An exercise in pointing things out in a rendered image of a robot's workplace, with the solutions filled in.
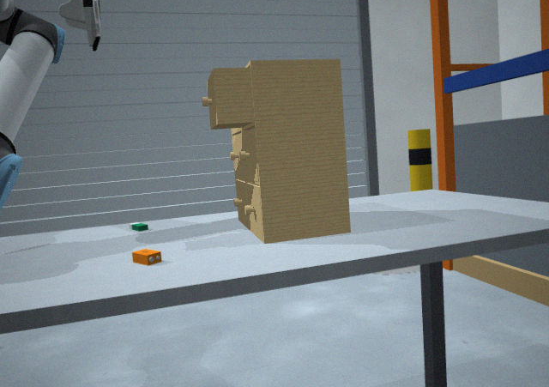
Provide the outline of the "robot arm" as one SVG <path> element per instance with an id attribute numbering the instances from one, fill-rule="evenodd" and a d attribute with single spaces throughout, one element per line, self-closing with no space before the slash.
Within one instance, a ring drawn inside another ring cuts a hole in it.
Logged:
<path id="1" fill-rule="evenodd" d="M 65 36 L 13 0 L 0 0 L 0 41 L 10 45 L 0 61 L 0 210 L 22 165 L 13 141 L 50 63 L 59 61 Z"/>

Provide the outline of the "green and white eraser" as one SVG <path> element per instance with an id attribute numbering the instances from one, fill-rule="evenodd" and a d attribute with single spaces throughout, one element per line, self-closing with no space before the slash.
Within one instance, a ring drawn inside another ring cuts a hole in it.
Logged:
<path id="1" fill-rule="evenodd" d="M 136 223 L 130 223 L 129 228 L 140 232 L 140 231 L 148 230 L 148 225 L 136 222 Z"/>

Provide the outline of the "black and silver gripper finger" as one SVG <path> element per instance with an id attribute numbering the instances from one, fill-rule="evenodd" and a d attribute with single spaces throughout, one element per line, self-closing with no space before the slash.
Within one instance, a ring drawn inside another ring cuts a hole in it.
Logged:
<path id="1" fill-rule="evenodd" d="M 97 33 L 96 39 L 94 41 L 93 51 L 97 51 L 99 43 L 100 43 L 100 1 L 99 0 L 94 0 L 94 7 L 95 7 L 98 33 Z M 69 20 L 69 19 L 65 19 L 65 21 L 71 27 L 76 27 L 76 28 L 87 30 L 87 27 L 86 27 L 85 23 L 81 23 L 81 22 L 78 22 L 78 21 L 72 21 L 72 20 Z"/>
<path id="2" fill-rule="evenodd" d="M 66 19 L 86 23 L 89 46 L 93 46 L 97 35 L 94 0 L 69 0 L 59 6 L 58 13 Z"/>

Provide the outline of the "tan wooden chest of drawers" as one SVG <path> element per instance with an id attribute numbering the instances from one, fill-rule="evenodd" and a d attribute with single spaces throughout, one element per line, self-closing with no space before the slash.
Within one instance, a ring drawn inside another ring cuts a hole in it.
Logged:
<path id="1" fill-rule="evenodd" d="M 350 233 L 340 59 L 250 60 L 264 244 Z M 253 126 L 254 125 L 254 126 Z M 250 127 L 250 128 L 249 128 Z M 238 133 L 236 133 L 238 132 Z"/>

